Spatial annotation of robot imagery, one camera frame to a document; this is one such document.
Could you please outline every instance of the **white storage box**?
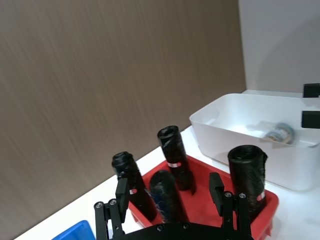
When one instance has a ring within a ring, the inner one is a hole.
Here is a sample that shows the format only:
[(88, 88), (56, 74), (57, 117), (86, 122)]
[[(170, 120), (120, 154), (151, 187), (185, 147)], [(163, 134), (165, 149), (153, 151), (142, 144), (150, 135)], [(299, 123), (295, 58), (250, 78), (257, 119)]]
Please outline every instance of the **white storage box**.
[[(320, 161), (320, 129), (301, 128), (302, 111), (320, 111), (320, 99), (227, 94), (190, 116), (199, 148), (228, 164), (228, 152), (256, 145), (267, 155), (266, 180), (292, 190), (314, 186)], [(295, 131), (292, 144), (262, 139), (276, 124)]]

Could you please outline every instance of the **brown wood grain wall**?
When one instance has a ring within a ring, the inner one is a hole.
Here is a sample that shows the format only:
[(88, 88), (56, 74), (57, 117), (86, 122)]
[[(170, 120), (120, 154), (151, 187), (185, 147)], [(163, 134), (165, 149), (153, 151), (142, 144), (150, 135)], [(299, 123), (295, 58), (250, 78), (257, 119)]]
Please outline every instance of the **brown wood grain wall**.
[(0, 239), (245, 88), (236, 0), (0, 0)]

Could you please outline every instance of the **black trash bag roll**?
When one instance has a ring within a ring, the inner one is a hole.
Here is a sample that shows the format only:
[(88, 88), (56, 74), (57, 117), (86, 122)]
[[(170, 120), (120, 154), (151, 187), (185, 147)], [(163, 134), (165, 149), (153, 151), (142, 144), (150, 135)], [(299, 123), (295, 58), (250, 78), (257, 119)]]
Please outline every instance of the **black trash bag roll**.
[(150, 193), (164, 223), (189, 222), (185, 207), (176, 188), (174, 176), (166, 171), (157, 171), (150, 180)]
[(167, 126), (158, 132), (157, 137), (178, 189), (191, 190), (194, 194), (196, 192), (195, 178), (188, 164), (179, 128), (174, 125)]
[(248, 198), (251, 222), (266, 206), (265, 164), (268, 156), (257, 146), (241, 145), (228, 153), (230, 174), (236, 194)]
[(113, 156), (112, 167), (117, 179), (127, 178), (130, 190), (130, 202), (149, 220), (152, 221), (157, 215), (156, 206), (147, 192), (145, 183), (141, 177), (138, 166), (127, 151)]

